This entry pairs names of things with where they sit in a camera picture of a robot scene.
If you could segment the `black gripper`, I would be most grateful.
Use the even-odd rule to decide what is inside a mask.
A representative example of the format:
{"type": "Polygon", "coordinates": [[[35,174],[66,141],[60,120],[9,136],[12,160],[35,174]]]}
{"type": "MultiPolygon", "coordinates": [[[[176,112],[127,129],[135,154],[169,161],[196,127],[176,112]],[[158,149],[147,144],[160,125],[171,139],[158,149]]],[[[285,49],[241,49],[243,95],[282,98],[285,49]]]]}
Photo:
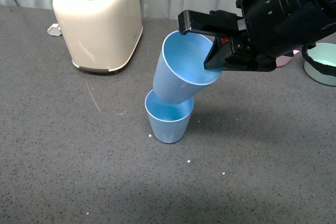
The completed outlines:
{"type": "Polygon", "coordinates": [[[181,35],[215,37],[206,70],[272,71],[277,57],[312,48],[335,32],[335,0],[237,0],[236,5],[243,18],[223,10],[178,15],[181,35]]]}

